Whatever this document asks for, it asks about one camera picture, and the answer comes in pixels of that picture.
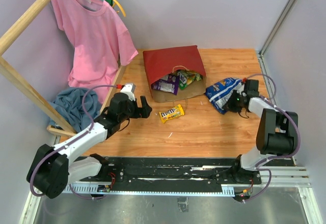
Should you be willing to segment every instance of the blue and white chip bag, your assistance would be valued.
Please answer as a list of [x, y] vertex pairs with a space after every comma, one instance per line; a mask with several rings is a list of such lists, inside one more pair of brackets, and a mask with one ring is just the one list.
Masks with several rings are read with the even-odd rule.
[[222, 109], [223, 106], [231, 97], [232, 91], [241, 88], [241, 81], [242, 79], [229, 77], [206, 88], [205, 95], [209, 99], [209, 102], [211, 102], [222, 115], [227, 112], [225, 109]]

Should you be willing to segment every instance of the gray floor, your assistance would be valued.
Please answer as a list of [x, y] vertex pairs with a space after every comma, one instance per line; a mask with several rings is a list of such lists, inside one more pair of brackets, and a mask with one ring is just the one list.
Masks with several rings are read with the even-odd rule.
[[101, 201], [89, 201], [72, 194], [62, 194], [54, 200], [42, 199], [35, 223], [308, 222], [296, 188], [269, 188], [263, 195], [247, 204], [240, 204], [226, 197], [189, 197], [188, 212], [180, 212], [178, 198], [172, 196], [110, 195]]

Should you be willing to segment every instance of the clothing rack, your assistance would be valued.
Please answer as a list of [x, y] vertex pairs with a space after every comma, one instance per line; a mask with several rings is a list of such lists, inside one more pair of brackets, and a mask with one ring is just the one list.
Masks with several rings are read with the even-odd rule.
[[[62, 128], [62, 130], [60, 130], [48, 126], [47, 129], [49, 132], [55, 135], [73, 136], [76, 132], [72, 126], [2, 57], [6, 50], [50, 1], [51, 0], [36, 0], [0, 38], [0, 73]], [[119, 67], [113, 84], [120, 82], [124, 70], [124, 66]], [[115, 93], [115, 90], [116, 89], [109, 90], [101, 108], [101, 112], [110, 102], [110, 98]]]

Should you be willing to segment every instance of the snack package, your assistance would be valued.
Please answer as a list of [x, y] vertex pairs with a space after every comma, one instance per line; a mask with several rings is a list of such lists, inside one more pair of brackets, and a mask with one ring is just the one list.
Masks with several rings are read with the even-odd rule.
[[224, 115], [227, 111], [222, 109], [226, 102], [231, 97], [233, 90], [238, 90], [242, 86], [241, 79], [239, 78], [226, 78], [214, 85], [206, 88], [205, 95], [209, 102]]
[[158, 113], [159, 113], [159, 117], [163, 123], [165, 123], [168, 120], [177, 118], [179, 116], [184, 116], [184, 111], [183, 111], [183, 108], [181, 107], [181, 104], [178, 104], [174, 108], [169, 109], [165, 113], [162, 113], [162, 112], [158, 112]]
[[201, 80], [200, 74], [192, 70], [179, 70], [177, 73], [180, 76], [179, 88], [181, 90], [189, 86], [194, 80]]
[[180, 77], [178, 75], [168, 74], [154, 82], [151, 87], [155, 90], [173, 93], [177, 95]]

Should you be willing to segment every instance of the crumpled blue garment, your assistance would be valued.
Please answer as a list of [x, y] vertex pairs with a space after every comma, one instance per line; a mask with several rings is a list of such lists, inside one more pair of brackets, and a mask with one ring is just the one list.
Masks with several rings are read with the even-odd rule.
[[[81, 101], [87, 91], [87, 88], [68, 88], [61, 91], [54, 102], [50, 102], [76, 132], [84, 130], [91, 124], [91, 119], [85, 114]], [[99, 116], [101, 104], [95, 91], [91, 91], [85, 98], [85, 108], [93, 119]], [[59, 127], [52, 119], [50, 125]]]

